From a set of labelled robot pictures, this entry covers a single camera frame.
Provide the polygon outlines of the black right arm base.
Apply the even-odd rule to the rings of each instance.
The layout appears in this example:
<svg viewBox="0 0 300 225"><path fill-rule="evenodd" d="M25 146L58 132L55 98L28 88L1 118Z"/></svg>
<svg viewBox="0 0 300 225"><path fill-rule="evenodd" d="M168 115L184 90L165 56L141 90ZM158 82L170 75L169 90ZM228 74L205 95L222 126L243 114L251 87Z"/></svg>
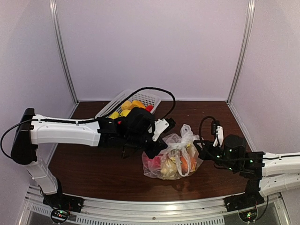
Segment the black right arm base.
<svg viewBox="0 0 300 225"><path fill-rule="evenodd" d="M259 193L260 180L248 180L243 194L232 195L224 198L227 212L238 211L239 218L246 223L256 222L265 213L259 215L258 205L265 202Z"/></svg>

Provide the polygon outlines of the clear printed plastic bag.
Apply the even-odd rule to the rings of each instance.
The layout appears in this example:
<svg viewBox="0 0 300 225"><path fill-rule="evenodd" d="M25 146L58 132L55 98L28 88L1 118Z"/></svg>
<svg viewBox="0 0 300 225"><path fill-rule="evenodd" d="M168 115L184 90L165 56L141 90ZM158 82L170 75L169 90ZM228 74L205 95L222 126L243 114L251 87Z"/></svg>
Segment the clear printed plastic bag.
<svg viewBox="0 0 300 225"><path fill-rule="evenodd" d="M171 159L177 166L179 178L188 177L196 172L199 166L203 163L203 160L198 157L199 153L193 145L194 140L200 140L199 135L195 135L192 131L192 128L183 124L180 130L180 135L170 134L163 138L163 141L168 145L165 150L162 150L159 153L161 158L161 164L167 159ZM190 173L187 176L184 176L181 172L181 161L180 156L184 158L190 157L191 163L189 163L188 168ZM143 163L143 174L149 178L158 178L161 179L160 170L149 170L147 167L147 160L149 158L145 153L142 154L142 163Z"/></svg>

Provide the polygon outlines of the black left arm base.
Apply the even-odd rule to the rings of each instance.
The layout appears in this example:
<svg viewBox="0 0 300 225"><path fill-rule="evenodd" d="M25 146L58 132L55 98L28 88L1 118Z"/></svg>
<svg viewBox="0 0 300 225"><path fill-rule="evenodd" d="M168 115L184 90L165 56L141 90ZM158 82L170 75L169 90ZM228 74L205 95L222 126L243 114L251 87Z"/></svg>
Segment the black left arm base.
<svg viewBox="0 0 300 225"><path fill-rule="evenodd" d="M43 204L52 208L50 219L55 224L65 223L71 216L71 212L80 213L83 207L84 199L82 197L66 195L62 191L62 185L59 180L58 190L55 194L46 195L40 187L40 193L43 196Z"/></svg>

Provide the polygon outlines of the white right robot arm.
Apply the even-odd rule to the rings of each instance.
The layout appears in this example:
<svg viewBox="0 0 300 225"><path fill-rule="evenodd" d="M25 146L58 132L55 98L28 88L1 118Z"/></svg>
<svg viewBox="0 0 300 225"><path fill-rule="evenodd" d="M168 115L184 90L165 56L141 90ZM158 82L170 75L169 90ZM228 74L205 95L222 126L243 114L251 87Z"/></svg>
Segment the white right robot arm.
<svg viewBox="0 0 300 225"><path fill-rule="evenodd" d="M238 135L228 135L223 142L196 140L193 142L203 161L213 161L218 168L238 173L247 179L240 203L250 207L258 196L299 188L299 153L273 154L248 152L247 141Z"/></svg>

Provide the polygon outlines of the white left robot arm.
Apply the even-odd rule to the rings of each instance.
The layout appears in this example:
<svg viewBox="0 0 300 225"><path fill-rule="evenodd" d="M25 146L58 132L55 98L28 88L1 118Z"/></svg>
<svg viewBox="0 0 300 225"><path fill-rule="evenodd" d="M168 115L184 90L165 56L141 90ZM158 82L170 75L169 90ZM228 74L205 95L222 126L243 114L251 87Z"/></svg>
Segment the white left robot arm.
<svg viewBox="0 0 300 225"><path fill-rule="evenodd" d="M79 144L100 148L142 149L149 158L154 158L167 144L160 137L173 128L174 121L154 118L142 108L134 108L125 117L111 119L97 117L89 120L57 119L35 114L33 108L25 110L17 124L11 158L23 165L33 180L57 208L67 204L61 185L41 157L38 145L44 143Z"/></svg>

